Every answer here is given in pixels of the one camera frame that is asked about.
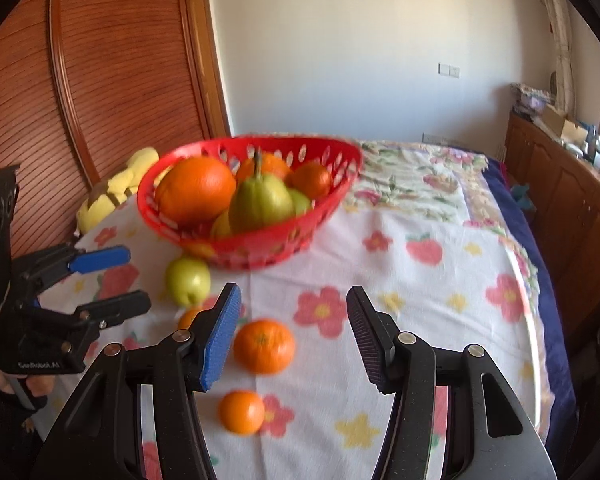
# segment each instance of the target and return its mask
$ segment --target red plastic basket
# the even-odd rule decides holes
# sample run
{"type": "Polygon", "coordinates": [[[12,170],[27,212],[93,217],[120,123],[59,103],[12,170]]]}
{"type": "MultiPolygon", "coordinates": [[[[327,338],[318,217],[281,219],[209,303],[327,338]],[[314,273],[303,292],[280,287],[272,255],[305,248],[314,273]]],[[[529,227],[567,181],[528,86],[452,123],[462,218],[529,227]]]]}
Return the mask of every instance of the red plastic basket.
{"type": "Polygon", "coordinates": [[[257,269],[286,260],[307,248],[315,230],[333,214],[349,191],[361,166],[362,152],[358,147],[337,139],[267,136],[204,140],[168,153],[149,169],[138,187],[138,209],[151,229],[210,264],[226,269],[257,269]],[[202,225],[195,231],[181,230],[157,210],[154,180],[179,160],[208,155],[222,160],[235,174],[240,162],[253,157],[256,148],[276,153],[292,169],[305,161],[319,160],[331,171],[333,187],[330,193],[301,217],[224,240],[208,238],[210,225],[202,225]]]}

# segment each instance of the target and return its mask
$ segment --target yellow plush toy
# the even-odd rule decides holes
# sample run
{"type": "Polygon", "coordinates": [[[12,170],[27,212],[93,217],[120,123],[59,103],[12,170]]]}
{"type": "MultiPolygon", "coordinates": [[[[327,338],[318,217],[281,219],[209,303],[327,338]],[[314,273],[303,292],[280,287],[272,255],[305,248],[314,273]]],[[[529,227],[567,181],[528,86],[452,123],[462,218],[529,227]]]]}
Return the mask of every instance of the yellow plush toy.
{"type": "Polygon", "coordinates": [[[124,170],[96,184],[76,214],[80,234],[84,235],[96,227],[104,217],[138,192],[142,177],[159,158],[153,148],[143,148],[131,155],[124,170]]]}

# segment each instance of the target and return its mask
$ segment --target beige curtain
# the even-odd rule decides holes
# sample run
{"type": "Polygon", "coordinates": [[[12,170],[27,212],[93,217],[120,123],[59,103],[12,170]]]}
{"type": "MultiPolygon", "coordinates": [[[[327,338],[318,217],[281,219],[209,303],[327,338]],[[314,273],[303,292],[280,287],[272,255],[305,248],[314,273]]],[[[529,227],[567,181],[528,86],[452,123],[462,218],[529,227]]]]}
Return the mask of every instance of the beige curtain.
{"type": "Polygon", "coordinates": [[[567,0],[543,0],[554,33],[557,95],[555,106],[575,116],[576,95],[571,69],[571,19],[567,0]]]}

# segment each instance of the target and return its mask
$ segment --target navy blue cloth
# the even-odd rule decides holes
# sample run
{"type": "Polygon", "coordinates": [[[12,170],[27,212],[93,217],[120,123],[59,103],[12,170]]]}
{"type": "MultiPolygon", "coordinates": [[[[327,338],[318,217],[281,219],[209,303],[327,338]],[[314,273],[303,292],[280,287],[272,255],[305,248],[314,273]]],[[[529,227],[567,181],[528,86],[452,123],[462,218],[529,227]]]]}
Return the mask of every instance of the navy blue cloth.
{"type": "Polygon", "coordinates": [[[509,231],[526,249],[531,263],[538,268],[538,282],[540,285],[538,308],[544,324],[546,370],[549,375],[551,391],[555,394],[546,449],[554,463],[554,467],[556,470],[560,470],[571,447],[578,419],[576,397],[573,391],[573,383],[571,383],[571,373],[564,347],[564,335],[558,307],[555,303],[554,288],[529,224],[524,213],[513,200],[500,171],[500,163],[497,160],[489,159],[489,167],[484,171],[484,177],[500,207],[509,231]]]}

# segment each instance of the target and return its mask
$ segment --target bolt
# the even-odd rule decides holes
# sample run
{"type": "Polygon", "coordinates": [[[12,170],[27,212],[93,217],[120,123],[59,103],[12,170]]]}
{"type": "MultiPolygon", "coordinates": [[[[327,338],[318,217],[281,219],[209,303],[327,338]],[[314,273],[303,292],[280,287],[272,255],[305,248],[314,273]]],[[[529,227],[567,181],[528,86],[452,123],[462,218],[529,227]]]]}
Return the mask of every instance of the bolt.
{"type": "Polygon", "coordinates": [[[400,341],[403,345],[412,345],[417,340],[418,338],[414,336],[411,332],[400,332],[398,334],[398,341],[400,341]]]}
{"type": "Polygon", "coordinates": [[[122,350],[122,347],[118,343],[109,343],[104,347],[104,355],[113,357],[114,355],[118,355],[122,350]]]}
{"type": "Polygon", "coordinates": [[[171,337],[178,343],[184,343],[191,337],[191,332],[189,330],[176,330],[171,337]]]}
{"type": "Polygon", "coordinates": [[[482,348],[480,345],[469,345],[469,354],[474,357],[483,357],[484,348],[482,348]]]}

